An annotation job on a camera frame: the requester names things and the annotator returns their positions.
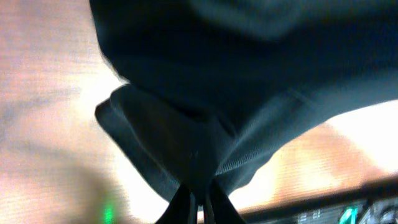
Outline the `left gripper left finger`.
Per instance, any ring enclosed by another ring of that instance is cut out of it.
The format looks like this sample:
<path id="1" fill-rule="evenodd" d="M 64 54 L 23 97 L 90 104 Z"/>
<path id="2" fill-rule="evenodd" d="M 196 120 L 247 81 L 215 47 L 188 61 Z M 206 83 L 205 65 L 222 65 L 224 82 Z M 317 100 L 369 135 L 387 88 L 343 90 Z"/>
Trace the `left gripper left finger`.
<path id="1" fill-rule="evenodd" d="M 185 185 L 178 188 L 166 211 L 155 224 L 197 224 L 197 202 Z"/>

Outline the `black t-shirt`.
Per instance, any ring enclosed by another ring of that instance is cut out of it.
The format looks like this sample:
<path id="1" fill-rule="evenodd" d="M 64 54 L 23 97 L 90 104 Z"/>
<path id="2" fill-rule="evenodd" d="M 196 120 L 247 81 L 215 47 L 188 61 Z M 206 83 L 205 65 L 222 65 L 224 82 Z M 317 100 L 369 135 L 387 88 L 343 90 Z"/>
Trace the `black t-shirt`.
<path id="1" fill-rule="evenodd" d="M 284 144 L 397 98 L 396 1 L 91 0 L 126 81 L 95 111 L 165 200 L 249 183 Z"/>

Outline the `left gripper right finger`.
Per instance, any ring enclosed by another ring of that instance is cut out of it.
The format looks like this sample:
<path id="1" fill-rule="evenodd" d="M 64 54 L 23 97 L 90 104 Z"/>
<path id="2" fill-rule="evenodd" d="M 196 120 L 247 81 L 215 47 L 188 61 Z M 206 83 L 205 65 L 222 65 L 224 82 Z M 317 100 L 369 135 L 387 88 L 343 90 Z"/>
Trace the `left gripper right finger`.
<path id="1" fill-rule="evenodd" d="M 204 224 L 246 224 L 217 181 L 213 181 L 203 204 Z"/>

